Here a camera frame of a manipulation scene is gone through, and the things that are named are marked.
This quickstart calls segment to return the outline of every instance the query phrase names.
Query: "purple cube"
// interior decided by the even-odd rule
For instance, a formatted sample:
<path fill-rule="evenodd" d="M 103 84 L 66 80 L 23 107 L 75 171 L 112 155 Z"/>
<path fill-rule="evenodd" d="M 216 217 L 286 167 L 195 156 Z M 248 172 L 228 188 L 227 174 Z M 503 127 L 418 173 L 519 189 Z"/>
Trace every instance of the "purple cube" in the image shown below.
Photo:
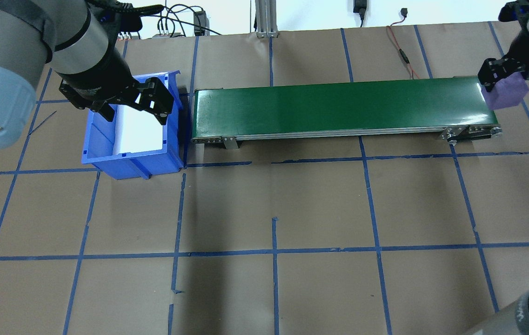
<path fill-rule="evenodd" d="M 490 93 L 482 86 L 483 98 L 491 110 L 519 105 L 528 91 L 529 87 L 520 72 L 497 82 Z"/>

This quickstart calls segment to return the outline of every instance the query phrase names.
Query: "green conveyor belt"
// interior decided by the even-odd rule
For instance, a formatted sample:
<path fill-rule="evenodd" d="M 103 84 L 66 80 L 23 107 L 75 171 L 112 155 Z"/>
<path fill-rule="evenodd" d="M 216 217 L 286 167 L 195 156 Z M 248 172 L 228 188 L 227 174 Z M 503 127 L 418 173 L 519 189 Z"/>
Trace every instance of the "green conveyor belt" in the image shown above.
<path fill-rule="evenodd" d="M 196 91 L 193 142 L 496 126 L 475 77 Z"/>

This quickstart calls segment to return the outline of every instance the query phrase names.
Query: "grid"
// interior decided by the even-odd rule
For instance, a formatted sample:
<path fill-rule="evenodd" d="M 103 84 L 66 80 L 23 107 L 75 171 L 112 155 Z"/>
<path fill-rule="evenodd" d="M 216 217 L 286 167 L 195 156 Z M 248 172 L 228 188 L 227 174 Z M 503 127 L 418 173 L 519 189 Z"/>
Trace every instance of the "grid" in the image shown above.
<path fill-rule="evenodd" d="M 496 33 L 494 32 L 494 28 L 492 24 L 489 24 L 490 29 L 492 31 L 492 34 L 494 36 L 494 40 L 496 41 L 496 44 L 498 45 L 498 48 L 502 55 L 504 54 L 502 51 L 502 47 L 500 45 L 500 42 L 496 36 Z M 428 71 L 428 74 L 430 78 L 432 78 L 432 71 L 430 69 L 430 65 L 428 62 L 428 58 L 426 56 L 426 52 L 424 50 L 422 38 L 419 34 L 419 29 L 417 26 L 415 26 L 415 33 L 418 38 L 418 42 L 420 45 L 420 48 L 422 50 L 424 63 L 426 64 L 426 70 Z M 341 37 L 342 37 L 342 43 L 345 51 L 345 60 L 346 65 L 349 73 L 349 80 L 351 82 L 354 81 L 353 79 L 353 72 L 351 68 L 351 60 L 349 57 L 349 50 L 347 45 L 347 40 L 345 38 L 345 32 L 341 28 Z M 199 40 L 200 38 L 195 38 L 194 42 L 194 58 L 192 61 L 192 76 L 190 81 L 190 92 L 194 91 L 194 75 L 196 70 L 196 58 L 198 54 L 198 48 L 199 48 Z M 274 49 L 274 40 L 271 38 L 269 39 L 269 62 L 270 62 L 270 85 L 274 85 L 274 78 L 273 78 L 273 49 Z M 128 47 L 128 42 L 126 41 L 124 45 L 124 50 L 122 55 L 126 56 L 126 51 Z M 68 303 L 68 310 L 65 316 L 65 322 L 64 322 L 64 330 L 63 334 L 68 333 L 68 327 L 69 327 L 69 320 L 71 316 L 71 310 L 73 307 L 73 303 L 75 300 L 76 295 L 76 289 L 77 289 L 77 282 L 80 274 L 81 265 L 84 260 L 88 259 L 138 259 L 138 258 L 152 258 L 152 257 L 162 257 L 162 258 L 171 258 L 173 259 L 173 269 L 172 269 L 172 278 L 171 278 L 171 290 L 177 294 L 180 293 L 180 291 L 177 290 L 176 282 L 177 282 L 177 267 L 178 267 L 178 261 L 180 257 L 218 257 L 218 256 L 239 256 L 239 255 L 272 255 L 273 256 L 273 297 L 274 297 L 274 320 L 275 320 L 275 334 L 279 334 L 280 327 L 279 327 L 279 279 L 278 279 L 278 268 L 277 268 L 277 256 L 281 254 L 293 254 L 293 253 L 375 253 L 377 257 L 377 267 L 379 271 L 379 283 L 381 285 L 381 292 L 382 292 L 382 303 L 384 308 L 384 314 L 385 314 L 385 322 L 386 322 L 386 329 L 388 331 L 389 335 L 392 335 L 392 326 L 391 326 L 391 320 L 390 320 L 390 313 L 389 313 L 389 301 L 386 293 L 386 284 L 385 284 L 385 275 L 383 270 L 383 261 L 382 261 L 382 252 L 386 251 L 405 251 L 405 250 L 449 250 L 449 249 L 477 249 L 482 267 L 483 272 L 485 275 L 486 284 L 488 286 L 488 291 L 490 295 L 490 299 L 492 301 L 492 306 L 494 308 L 494 311 L 499 310 L 498 302 L 496 301 L 496 295 L 494 293 L 494 288 L 492 286 L 492 280 L 490 278 L 490 273 L 488 269 L 488 265 L 486 263 L 484 250 L 486 248 L 522 248 L 522 247 L 529 247 L 529 242 L 503 242 L 503 243 L 484 243 L 481 241 L 481 238 L 479 236 L 479 233 L 475 230 L 475 217 L 473 215 L 473 209 L 471 208 L 471 203 L 469 200 L 469 195 L 467 193 L 466 184 L 464 180 L 464 176 L 462 174 L 460 164 L 459 164 L 459 157 L 485 157 L 485 156 L 504 156 L 504 155 L 529 155 L 529 152 L 500 152 L 500 153 L 457 153 L 454 147 L 451 147 L 451 153 L 441 153 L 441 154 L 420 154 L 420 155 L 373 155 L 368 156 L 366 155 L 366 150 L 364 148 L 364 142 L 362 140 L 362 137 L 359 136 L 359 144 L 360 144 L 360 151 L 361 156 L 359 157 L 339 157 L 339 158 L 326 158 L 326 159 L 298 159 L 298 160 L 287 160 L 287 161 L 278 161 L 273 162 L 273 164 L 300 164 L 300 163 L 322 163 L 322 162 L 339 162 L 339 161 L 361 161 L 364 168 L 364 176 L 363 179 L 365 181 L 366 185 L 366 191 L 368 195 L 368 205 L 370 208 L 370 214 L 371 214 L 371 222 L 372 222 L 372 228 L 373 228 L 373 235 L 374 235 L 374 246 L 373 247 L 353 247 L 353 248 L 278 248 L 277 247 L 277 222 L 279 220 L 282 220 L 282 218 L 274 217 L 271 219 L 271 238 L 272 238 L 272 248 L 268 249 L 257 249 L 257 250 L 235 250 L 235 251 L 224 251 L 224 252 L 180 252 L 180 241 L 181 241 L 181 226 L 182 226 L 182 219 L 183 219 L 183 206 L 184 206 L 184 191 L 186 188 L 186 173 L 183 173 L 181 186 L 180 186 L 180 197 L 179 197 L 179 211 L 178 211 L 178 219 L 177 219 L 177 233 L 175 236 L 175 250 L 174 252 L 167 252 L 167 253 L 128 253 L 128 254 L 108 254 L 108 255 L 88 255 L 84 253 L 87 235 L 88 235 L 88 227 L 89 223 L 92 218 L 93 208 L 94 208 L 94 200 L 98 191 L 99 187 L 99 180 L 101 177 L 101 172 L 88 168 L 88 169 L 48 169 L 48 170 L 21 170 L 20 166 L 22 165 L 22 160 L 24 158 L 24 154 L 27 150 L 28 142 L 30 139 L 30 135 L 41 125 L 49 119 L 49 117 L 53 116 L 50 115 L 47 119 L 42 121 L 37 127 L 34 127 L 35 125 L 35 119 L 37 118 L 37 114 L 39 112 L 39 108 L 42 104 L 47 103 L 60 103 L 60 102 L 67 102 L 67 100 L 44 100 L 45 92 L 47 89 L 47 84 L 49 83 L 50 76 L 52 75 L 52 70 L 49 70 L 47 73 L 47 77 L 45 78 L 45 83 L 43 85 L 43 90 L 41 91 L 41 94 L 39 96 L 39 101 L 37 102 L 37 106 L 35 108 L 33 121 L 30 125 L 30 128 L 28 130 L 28 136 L 26 137 L 26 140 L 24 142 L 24 146 L 22 147 L 22 151 L 20 154 L 20 158 L 18 160 L 18 165 L 15 170 L 11 171 L 0 171 L 0 174 L 8 174 L 13 175 L 13 180 L 11 182 L 11 186 L 9 188 L 9 191 L 7 193 L 5 203 L 3 205 L 2 214 L 0 215 L 0 229 L 2 227 L 3 218 L 5 216 L 5 213 L 7 211 L 7 208 L 9 206 L 9 202 L 11 199 L 11 195 L 13 193 L 14 185 L 17 181 L 17 178 L 20 174 L 69 174 L 69 173 L 76 173 L 76 172 L 96 172 L 96 180 L 94 181 L 94 188 L 92 191 L 92 197 L 90 200 L 90 204 L 88 206 L 88 216 L 86 220 L 86 225 L 84 227 L 84 233 L 80 244 L 80 250 L 77 255 L 30 255 L 30 256 L 0 256 L 0 261 L 39 261 L 39 260 L 76 260 L 76 270 L 74 274 L 74 280 L 71 288 L 71 294 L 69 297 L 69 303 Z M 188 95 L 188 105 L 192 106 L 192 99 L 193 96 L 190 94 Z M 529 119 L 529 108 L 526 105 L 525 102 L 522 103 L 522 106 L 526 112 L 526 116 Z M 191 125 L 191 113 L 187 113 L 187 119 L 186 119 L 186 129 L 189 129 Z M 251 165 L 251 161 L 233 161 L 233 162 L 225 162 L 225 163 L 195 163 L 195 164 L 188 164 L 188 143 L 190 142 L 190 136 L 191 133 L 188 131 L 186 132 L 186 139 L 184 142 L 184 153 L 183 153 L 183 161 L 184 161 L 184 168 L 185 169 L 195 169 L 195 168 L 209 168 L 209 167 L 217 167 L 217 166 L 247 166 Z M 445 244 L 445 245 L 417 245 L 417 246 L 383 246 L 381 239 L 379 237 L 378 233 L 378 227 L 376 224 L 375 219 L 375 204 L 374 204 L 374 197 L 373 197 L 373 188 L 374 185 L 370 182 L 370 176 L 368 174 L 368 162 L 369 161 L 377 161 L 377 160 L 391 160 L 391 159 L 433 159 L 433 158 L 451 158 L 453 161 L 453 164 L 456 169 L 456 173 L 458 175 L 458 180 L 461 187 L 461 192 L 464 197 L 464 201 L 466 204 L 467 212 L 469 214 L 469 222 L 471 229 L 473 230 L 473 233 L 475 235 L 475 244 Z M 169 305 L 169 312 L 168 312 L 168 333 L 171 333 L 172 331 L 172 325 L 173 325 L 173 317 L 175 316 L 175 306 L 174 304 Z"/>

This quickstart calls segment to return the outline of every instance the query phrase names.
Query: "white wall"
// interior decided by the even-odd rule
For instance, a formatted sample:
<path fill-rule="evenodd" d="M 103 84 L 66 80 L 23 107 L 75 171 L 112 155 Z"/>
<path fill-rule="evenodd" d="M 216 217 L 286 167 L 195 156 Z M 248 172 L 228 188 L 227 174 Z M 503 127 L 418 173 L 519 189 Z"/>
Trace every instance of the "white wall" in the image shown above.
<path fill-rule="evenodd" d="M 135 7 L 164 4 L 163 0 L 124 0 Z M 500 8 L 509 0 L 368 0 L 365 27 L 389 25 L 399 21 L 400 9 L 407 7 L 409 15 L 404 25 L 430 25 L 495 21 Z M 168 0 L 167 6 L 177 2 Z M 211 29 L 221 34 L 245 34 L 252 31 L 254 0 L 192 0 L 185 5 L 205 8 Z M 279 30 L 318 30 L 359 27 L 360 18 L 352 13 L 353 0 L 277 0 Z M 192 13 L 178 14 L 182 21 L 193 22 Z M 143 38 L 157 34 L 156 18 L 143 19 Z M 193 28 L 187 27 L 188 36 Z"/>

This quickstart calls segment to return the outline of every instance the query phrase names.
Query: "blue plastic bin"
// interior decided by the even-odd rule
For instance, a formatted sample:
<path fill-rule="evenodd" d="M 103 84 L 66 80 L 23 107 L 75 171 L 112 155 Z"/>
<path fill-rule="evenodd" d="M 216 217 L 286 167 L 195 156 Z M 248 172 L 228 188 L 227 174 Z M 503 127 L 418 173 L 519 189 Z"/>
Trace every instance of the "blue plastic bin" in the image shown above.
<path fill-rule="evenodd" d="M 136 177 L 149 179 L 154 174 L 178 172 L 183 163 L 177 142 L 179 110 L 182 108 L 180 94 L 175 83 L 177 74 L 179 71 L 134 76 L 139 82 L 145 82 L 151 77 L 159 78 L 174 97 L 173 110 L 167 117 L 167 124 L 163 126 L 161 150 L 114 155 L 117 118 L 114 117 L 113 122 L 108 122 L 99 113 L 88 111 L 82 163 L 92 164 L 116 180 Z M 118 106 L 112 105 L 112 107 L 117 116 Z"/>

